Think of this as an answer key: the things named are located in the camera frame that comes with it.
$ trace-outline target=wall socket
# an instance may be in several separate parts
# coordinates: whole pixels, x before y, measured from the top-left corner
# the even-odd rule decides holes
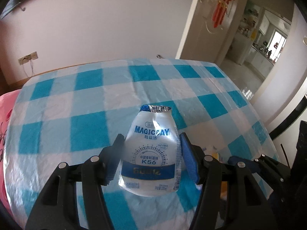
[[[21,57],[20,59],[18,59],[19,65],[23,65],[27,62],[29,62],[30,60],[36,60],[38,58],[37,56],[37,52],[33,52],[29,55],[26,55],[24,57]]]

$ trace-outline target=tablecloth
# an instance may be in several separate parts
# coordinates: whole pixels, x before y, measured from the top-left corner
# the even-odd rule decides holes
[[[221,161],[264,153],[278,159],[251,104],[215,64],[174,59],[134,59],[69,67],[31,78],[14,106],[4,152],[7,195],[24,227],[45,182],[60,162],[82,163],[127,134],[140,105],[172,107],[179,133]],[[188,229],[199,191],[182,171],[176,193],[141,197],[118,186],[104,198],[115,229]],[[256,177],[267,196],[270,187]],[[80,224],[87,226],[80,184]]]

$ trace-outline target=pink fabric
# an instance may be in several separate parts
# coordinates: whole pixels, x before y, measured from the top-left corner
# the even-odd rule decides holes
[[[0,200],[12,215],[12,211],[7,200],[7,192],[4,185],[3,175],[3,148],[6,137],[7,126],[12,114],[12,110],[20,90],[9,92],[0,96]]]

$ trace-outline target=floor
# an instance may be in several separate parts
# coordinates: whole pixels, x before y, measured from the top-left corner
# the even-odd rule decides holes
[[[263,82],[263,79],[246,65],[240,66],[226,58],[223,60],[220,68],[236,84],[248,100],[253,97]]]

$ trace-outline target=window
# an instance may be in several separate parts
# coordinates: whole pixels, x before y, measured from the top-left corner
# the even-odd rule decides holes
[[[275,62],[278,60],[278,58],[280,56],[281,49],[284,47],[286,41],[287,41],[287,39],[285,37],[283,37],[280,33],[275,31],[275,34],[273,36],[273,39],[270,43],[269,50],[268,50],[268,51],[272,50],[272,54],[271,54],[270,58],[272,60],[274,60]]]

